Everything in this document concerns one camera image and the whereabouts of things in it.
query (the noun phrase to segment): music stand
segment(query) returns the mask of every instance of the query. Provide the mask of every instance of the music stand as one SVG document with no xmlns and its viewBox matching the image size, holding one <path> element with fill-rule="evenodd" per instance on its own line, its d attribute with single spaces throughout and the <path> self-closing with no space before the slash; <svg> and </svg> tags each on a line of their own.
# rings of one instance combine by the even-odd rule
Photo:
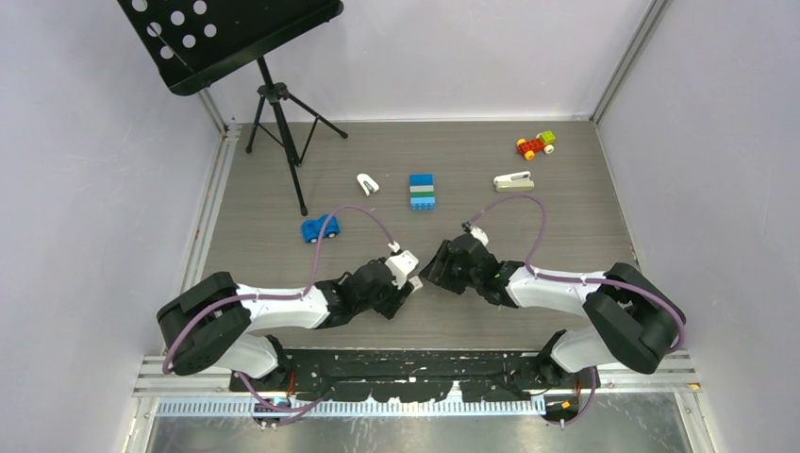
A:
<svg viewBox="0 0 800 453">
<path fill-rule="evenodd" d="M 318 122 L 344 139 L 347 133 L 291 94 L 286 84 L 274 83 L 264 55 L 338 16 L 344 4 L 340 0 L 248 0 L 236 2 L 232 8 L 226 0 L 117 0 L 117 3 L 174 94 L 195 94 L 253 60 L 257 62 L 264 85 L 258 87 L 258 108 L 246 151 L 252 153 L 259 127 L 283 147 L 300 213 L 308 215 L 294 167 L 302 164 Z M 280 105 L 283 100 L 291 100 L 314 116 L 303 154 L 299 156 Z M 260 123 L 266 102 L 275 112 L 280 140 Z"/>
</svg>

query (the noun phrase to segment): lego car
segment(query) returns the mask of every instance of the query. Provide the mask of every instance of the lego car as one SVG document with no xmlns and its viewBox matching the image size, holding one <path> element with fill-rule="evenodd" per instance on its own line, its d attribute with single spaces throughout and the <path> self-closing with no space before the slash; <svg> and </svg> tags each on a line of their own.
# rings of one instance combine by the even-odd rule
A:
<svg viewBox="0 0 800 453">
<path fill-rule="evenodd" d="M 303 241 L 306 241 L 306 243 L 316 243 L 326 218 L 327 214 L 319 219 L 303 222 L 303 225 L 300 226 L 300 232 L 303 233 Z M 339 222 L 336 221 L 336 217 L 331 217 L 330 222 L 328 222 L 325 228 L 323 237 L 335 238 L 340 232 Z"/>
<path fill-rule="evenodd" d="M 536 134 L 536 138 L 533 140 L 518 140 L 517 153 L 524 157 L 525 160 L 531 160 L 540 151 L 544 151 L 544 154 L 550 154 L 555 151 L 556 147 L 553 146 L 555 142 L 556 134 L 550 130 L 545 130 L 541 134 Z"/>
</svg>

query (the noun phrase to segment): wooden floor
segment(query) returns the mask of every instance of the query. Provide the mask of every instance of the wooden floor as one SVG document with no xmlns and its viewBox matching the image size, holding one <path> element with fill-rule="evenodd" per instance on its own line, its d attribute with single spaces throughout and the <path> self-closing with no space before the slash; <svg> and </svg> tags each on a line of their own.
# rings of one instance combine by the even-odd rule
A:
<svg viewBox="0 0 800 453">
<path fill-rule="evenodd" d="M 308 124 L 292 125 L 305 142 Z M 389 227 L 421 268 L 443 239 L 492 200 L 495 176 L 530 170 L 532 194 L 543 199 L 548 226 L 534 263 L 565 271 L 607 270 L 631 262 L 628 237 L 608 168 L 593 125 L 559 123 L 345 123 L 343 140 L 317 127 L 298 169 L 309 209 L 317 218 L 343 204 L 359 204 Z M 275 130 L 275 125 L 268 125 Z M 521 137 L 552 129 L 556 152 L 526 161 L 515 153 Z M 252 155 L 244 153 L 243 130 L 220 209 L 205 275 L 226 270 L 240 283 L 262 288 L 302 287 L 314 247 L 300 235 L 300 216 L 283 151 L 263 131 Z M 369 198 L 356 182 L 369 174 L 380 191 Z M 408 175 L 431 173 L 436 209 L 408 207 Z M 325 241 L 318 278 L 339 277 L 367 260 L 387 256 L 386 239 L 372 221 L 354 211 L 338 217 L 342 234 Z M 528 200 L 512 200 L 478 224 L 489 234 L 499 260 L 523 260 L 539 227 L 540 213 Z M 573 315 L 544 309 L 514 310 L 489 305 L 473 290 L 458 296 L 431 284 L 388 321 L 373 311 L 349 325 L 327 330 L 278 329 L 284 346 L 524 348 L 537 349 L 562 328 L 583 327 Z"/>
</svg>

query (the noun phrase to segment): white plastic piece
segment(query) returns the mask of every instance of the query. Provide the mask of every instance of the white plastic piece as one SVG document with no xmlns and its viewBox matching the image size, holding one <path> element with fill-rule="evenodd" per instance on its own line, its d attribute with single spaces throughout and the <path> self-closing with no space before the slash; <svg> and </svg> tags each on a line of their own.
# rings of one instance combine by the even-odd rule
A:
<svg viewBox="0 0 800 453">
<path fill-rule="evenodd" d="M 375 193 L 380 189 L 380 186 L 377 185 L 374 179 L 372 179 L 366 173 L 361 173 L 356 176 L 356 181 L 361 186 L 361 189 L 364 190 L 364 194 L 370 196 L 370 193 Z"/>
<path fill-rule="evenodd" d="M 423 281 L 420 280 L 420 278 L 417 276 L 409 278 L 408 283 L 410 283 L 414 287 L 414 289 L 411 290 L 411 294 L 414 294 L 423 289 Z"/>
<path fill-rule="evenodd" d="M 489 236 L 486 235 L 486 231 L 480 229 L 477 226 L 473 226 L 472 229 L 470 229 L 470 234 L 472 235 L 472 237 L 479 240 L 484 247 L 489 243 Z"/>
<path fill-rule="evenodd" d="M 493 183 L 494 189 L 498 192 L 525 192 L 534 187 L 530 172 L 500 175 L 493 180 Z"/>
<path fill-rule="evenodd" d="M 586 318 L 583 303 L 589 293 L 600 288 L 598 284 L 580 282 L 581 274 L 572 272 L 548 271 L 536 269 L 532 276 L 527 269 L 521 267 L 508 279 L 506 291 L 519 307 L 542 307 L 550 310 L 566 311 L 582 318 Z M 571 277 L 577 283 L 563 283 L 545 279 L 542 276 Z M 603 272 L 584 274 L 587 278 L 603 278 Z"/>
<path fill-rule="evenodd" d="M 403 288 L 403 285 L 408 281 L 408 275 L 414 272 L 414 269 L 420 264 L 411 252 L 404 250 L 399 255 L 394 255 L 386 259 L 386 267 L 392 271 L 394 275 L 394 286 Z"/>
<path fill-rule="evenodd" d="M 514 180 L 529 180 L 530 179 L 530 172 L 520 172 L 520 173 L 509 173 L 508 175 L 500 175 L 494 178 L 494 185 L 496 186 L 497 183 L 501 181 L 511 182 Z"/>
<path fill-rule="evenodd" d="M 242 306 L 250 310 L 250 326 L 214 366 L 241 371 L 252 378 L 261 378 L 277 367 L 275 349 L 264 338 L 267 330 L 277 327 L 315 328 L 330 314 L 325 295 L 316 287 L 312 287 L 300 299 L 277 300 L 258 299 L 258 295 L 300 294 L 303 289 L 273 290 L 241 284 L 238 286 L 237 294 L 257 295 L 257 298 L 242 301 Z"/>
<path fill-rule="evenodd" d="M 558 366 L 570 373 L 577 373 L 589 366 L 619 361 L 611 355 L 606 342 L 594 326 L 563 334 L 553 346 L 551 357 Z"/>
<path fill-rule="evenodd" d="M 256 289 L 247 285 L 238 284 L 237 294 L 300 294 L 303 288 L 291 290 Z M 243 300 L 242 306 L 250 310 L 250 326 L 245 333 L 259 332 L 278 327 L 304 327 L 315 328 L 327 317 L 327 300 L 325 295 L 316 286 L 299 299 L 278 300 L 260 299 Z"/>
</svg>

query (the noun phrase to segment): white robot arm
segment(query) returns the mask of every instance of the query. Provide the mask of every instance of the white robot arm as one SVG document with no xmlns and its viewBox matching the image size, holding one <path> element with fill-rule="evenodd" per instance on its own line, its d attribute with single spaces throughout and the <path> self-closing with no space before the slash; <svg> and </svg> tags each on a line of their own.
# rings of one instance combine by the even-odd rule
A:
<svg viewBox="0 0 800 453">
<path fill-rule="evenodd" d="M 280 343 L 266 335 L 271 328 L 337 327 L 369 309 L 392 319 L 422 283 L 410 276 L 419 264 L 417 258 L 396 243 L 390 249 L 388 258 L 370 260 L 355 273 L 335 280 L 318 281 L 305 294 L 303 288 L 274 290 L 237 284 L 227 272 L 206 277 L 158 312 L 168 347 L 202 310 L 226 298 L 237 301 L 211 311 L 180 340 L 172 371 L 190 375 L 220 366 L 265 378 L 284 361 Z M 275 373 L 275 379 L 282 376 Z"/>
<path fill-rule="evenodd" d="M 615 283 L 657 294 L 685 323 L 683 313 L 630 265 L 617 263 L 609 271 L 588 274 L 530 272 L 522 261 L 498 261 L 477 226 L 464 224 L 464 230 L 453 241 L 442 242 L 422 278 L 457 294 L 475 288 L 493 305 L 566 311 L 592 322 L 550 339 L 535 366 L 541 382 L 562 385 L 583 369 L 616 361 L 639 373 L 656 371 L 678 335 L 677 322 L 664 308 Z"/>
</svg>

